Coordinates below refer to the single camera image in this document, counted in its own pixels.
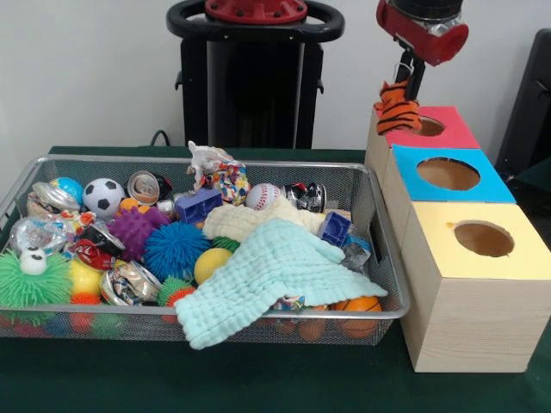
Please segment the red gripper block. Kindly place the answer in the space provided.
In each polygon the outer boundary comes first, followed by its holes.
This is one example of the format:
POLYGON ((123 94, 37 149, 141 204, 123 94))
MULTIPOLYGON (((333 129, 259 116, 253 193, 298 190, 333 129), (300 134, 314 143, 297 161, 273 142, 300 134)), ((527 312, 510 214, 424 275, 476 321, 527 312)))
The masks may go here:
POLYGON ((461 20, 463 1, 380 1, 376 20, 405 48, 398 82, 408 79, 406 100, 416 101, 425 63, 450 61, 465 45, 468 26, 461 20), (419 59, 413 59, 412 53, 419 59))

